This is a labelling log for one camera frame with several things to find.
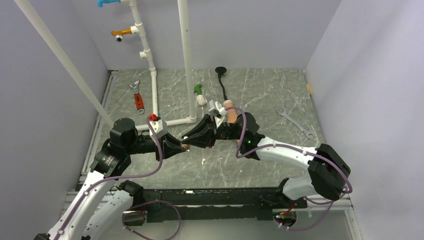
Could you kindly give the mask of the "glitter nail polish bottle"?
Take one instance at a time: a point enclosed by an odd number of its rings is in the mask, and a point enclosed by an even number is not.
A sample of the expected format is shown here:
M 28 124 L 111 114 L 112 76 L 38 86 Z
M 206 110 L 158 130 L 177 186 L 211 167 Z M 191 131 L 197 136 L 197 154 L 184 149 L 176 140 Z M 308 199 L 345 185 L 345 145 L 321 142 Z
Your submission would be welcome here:
M 191 146 L 189 144 L 181 144 L 180 145 L 186 152 L 189 152 L 191 149 Z

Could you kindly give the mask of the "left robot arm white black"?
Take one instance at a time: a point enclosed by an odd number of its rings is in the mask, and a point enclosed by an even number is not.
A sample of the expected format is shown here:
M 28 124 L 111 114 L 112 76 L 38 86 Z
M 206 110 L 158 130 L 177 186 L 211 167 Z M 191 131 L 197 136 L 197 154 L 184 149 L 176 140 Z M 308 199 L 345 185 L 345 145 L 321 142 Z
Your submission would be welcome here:
M 186 152 L 181 141 L 168 133 L 165 121 L 154 114 L 146 120 L 144 133 L 138 133 L 130 118 L 114 122 L 76 197 L 59 221 L 47 233 L 37 234 L 36 240 L 97 240 L 124 211 L 143 205 L 143 187 L 123 174 L 131 155 L 154 153 L 161 165 L 164 159 Z

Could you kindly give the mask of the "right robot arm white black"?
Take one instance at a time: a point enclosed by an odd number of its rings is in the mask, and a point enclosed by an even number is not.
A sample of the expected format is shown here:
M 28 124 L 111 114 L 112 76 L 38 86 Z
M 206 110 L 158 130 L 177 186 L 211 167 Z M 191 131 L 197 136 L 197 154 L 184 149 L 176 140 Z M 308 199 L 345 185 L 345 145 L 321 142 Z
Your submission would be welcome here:
M 258 133 L 259 125 L 249 112 L 240 114 L 234 123 L 218 123 L 205 114 L 199 124 L 182 137 L 182 143 L 198 148 L 211 148 L 217 140 L 238 140 L 235 156 L 257 161 L 285 163 L 305 171 L 297 178 L 285 178 L 275 194 L 276 203 L 289 207 L 295 200 L 320 195 L 337 201 L 353 191 L 348 178 L 350 167 L 328 144 L 319 147 L 296 146 Z

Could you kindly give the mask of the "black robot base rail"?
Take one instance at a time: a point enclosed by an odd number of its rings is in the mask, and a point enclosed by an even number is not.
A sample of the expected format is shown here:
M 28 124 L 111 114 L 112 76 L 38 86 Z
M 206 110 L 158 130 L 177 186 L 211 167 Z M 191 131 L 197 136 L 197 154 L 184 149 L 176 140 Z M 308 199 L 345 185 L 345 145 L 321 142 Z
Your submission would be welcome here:
M 303 198 L 285 198 L 280 187 L 147 189 L 126 180 L 117 189 L 133 197 L 127 220 L 132 226 L 140 223 L 135 218 L 137 213 L 147 223 L 161 223 L 221 219 L 271 221 L 279 211 L 285 212 L 287 222 L 292 224 L 296 210 L 308 206 Z

